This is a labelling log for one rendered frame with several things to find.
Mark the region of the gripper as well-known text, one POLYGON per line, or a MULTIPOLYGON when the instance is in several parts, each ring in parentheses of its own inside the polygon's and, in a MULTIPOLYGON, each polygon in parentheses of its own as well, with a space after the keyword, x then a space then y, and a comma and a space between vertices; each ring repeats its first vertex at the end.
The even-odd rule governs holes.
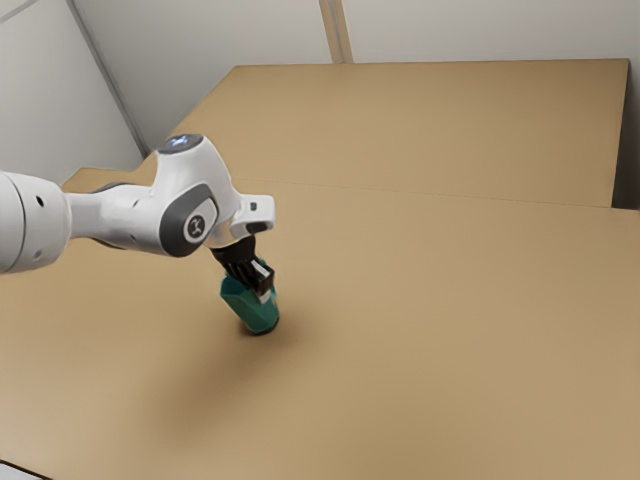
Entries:
POLYGON ((244 285, 254 285, 254 293, 260 303, 271 298, 275 271, 256 255, 256 239, 245 237, 223 248, 212 248, 213 257, 225 271, 244 285))

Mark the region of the teal faceted mug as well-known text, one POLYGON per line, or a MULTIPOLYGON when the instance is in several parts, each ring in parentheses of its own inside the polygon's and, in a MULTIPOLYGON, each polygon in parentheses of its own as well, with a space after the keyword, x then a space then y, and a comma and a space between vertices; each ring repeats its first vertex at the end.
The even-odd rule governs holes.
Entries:
POLYGON ((277 293, 271 287, 268 294, 258 297, 255 292, 231 276, 225 276, 220 296, 253 335, 273 331, 280 318, 277 293))

